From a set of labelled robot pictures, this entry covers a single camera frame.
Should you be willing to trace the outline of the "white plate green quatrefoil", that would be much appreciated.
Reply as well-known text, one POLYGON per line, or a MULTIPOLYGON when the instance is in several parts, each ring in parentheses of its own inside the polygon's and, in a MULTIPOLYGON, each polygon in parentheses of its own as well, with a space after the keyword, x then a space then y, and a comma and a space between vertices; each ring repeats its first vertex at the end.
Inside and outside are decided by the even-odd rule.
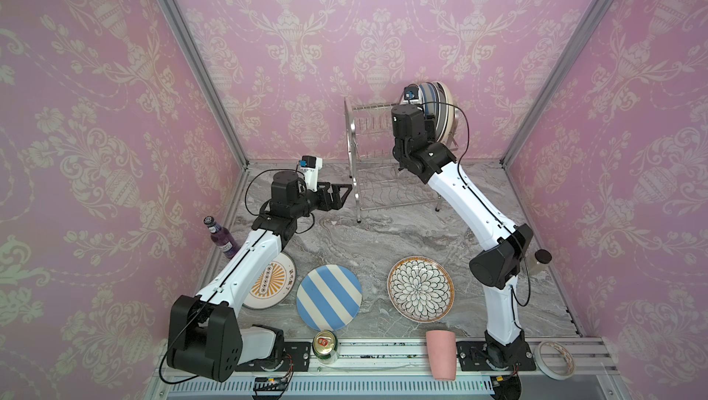
POLYGON ((433 98, 429 109, 435 123, 435 137, 437 142, 444 139, 444 132, 447 125, 447 103, 444 90, 439 82, 431 82, 433 98))

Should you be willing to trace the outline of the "petal pattern plate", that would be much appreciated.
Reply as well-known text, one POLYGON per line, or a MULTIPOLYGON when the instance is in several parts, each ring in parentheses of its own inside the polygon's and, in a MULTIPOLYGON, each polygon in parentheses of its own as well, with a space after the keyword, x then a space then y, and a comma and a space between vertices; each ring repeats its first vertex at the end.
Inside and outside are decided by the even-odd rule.
POLYGON ((455 301, 449 274, 440 264, 422 256, 404 258, 391 268, 387 292, 401 315, 420 324, 440 321, 455 301))

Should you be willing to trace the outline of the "plain cream plate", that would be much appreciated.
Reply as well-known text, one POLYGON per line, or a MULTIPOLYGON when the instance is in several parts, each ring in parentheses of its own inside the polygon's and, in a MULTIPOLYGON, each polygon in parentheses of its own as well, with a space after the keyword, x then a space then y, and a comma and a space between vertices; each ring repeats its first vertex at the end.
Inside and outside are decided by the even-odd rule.
POLYGON ((441 141, 444 145, 450 146, 455 136, 455 131, 457 130, 457 109, 455 108, 455 101, 450 88, 442 82, 439 82, 439 86, 442 88, 442 93, 444 94, 446 109, 445 132, 441 141))

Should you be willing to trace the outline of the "white plate teal red rim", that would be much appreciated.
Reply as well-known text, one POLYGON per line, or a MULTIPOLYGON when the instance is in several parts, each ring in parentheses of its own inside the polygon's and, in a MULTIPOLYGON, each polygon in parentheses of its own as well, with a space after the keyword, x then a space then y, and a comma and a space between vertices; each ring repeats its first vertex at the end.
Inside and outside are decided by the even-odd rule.
POLYGON ((434 81, 433 84, 438 90, 439 93, 439 114, 438 114, 438 120, 437 120, 437 141, 440 143, 443 143, 441 141, 442 136, 444 135, 445 132, 445 125, 446 125, 446 109, 445 109, 445 103, 444 103, 444 94, 442 88, 439 86, 439 81, 434 81))

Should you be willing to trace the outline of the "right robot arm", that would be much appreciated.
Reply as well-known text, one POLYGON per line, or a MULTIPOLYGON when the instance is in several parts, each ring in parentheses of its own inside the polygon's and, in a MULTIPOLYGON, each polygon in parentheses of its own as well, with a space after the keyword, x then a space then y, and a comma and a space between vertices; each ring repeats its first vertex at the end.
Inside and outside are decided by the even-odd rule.
POLYGON ((434 125, 422 106, 398 104, 391 117, 393 156, 400 169, 440 195, 482 248, 470 260, 469 269, 484 290, 486 360, 498 370, 521 368, 530 348, 518 319, 516 288, 533 230, 503 215, 473 184, 452 151, 434 139, 434 125))

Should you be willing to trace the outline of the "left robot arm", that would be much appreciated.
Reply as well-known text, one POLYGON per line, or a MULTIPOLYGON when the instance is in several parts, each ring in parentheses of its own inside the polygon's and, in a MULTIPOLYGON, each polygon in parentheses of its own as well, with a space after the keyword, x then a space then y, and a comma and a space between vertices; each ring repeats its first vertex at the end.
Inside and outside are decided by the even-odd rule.
POLYGON ((182 295, 173 304, 160 368, 186 372, 191 380, 224 382, 243 366, 282 365, 282 330, 261 324, 240 328, 239 312, 256 280, 296 234, 299 219, 340 210, 352 190, 352 184, 319 181, 312 168, 274 171, 270 197, 241 249, 196 295, 182 295))

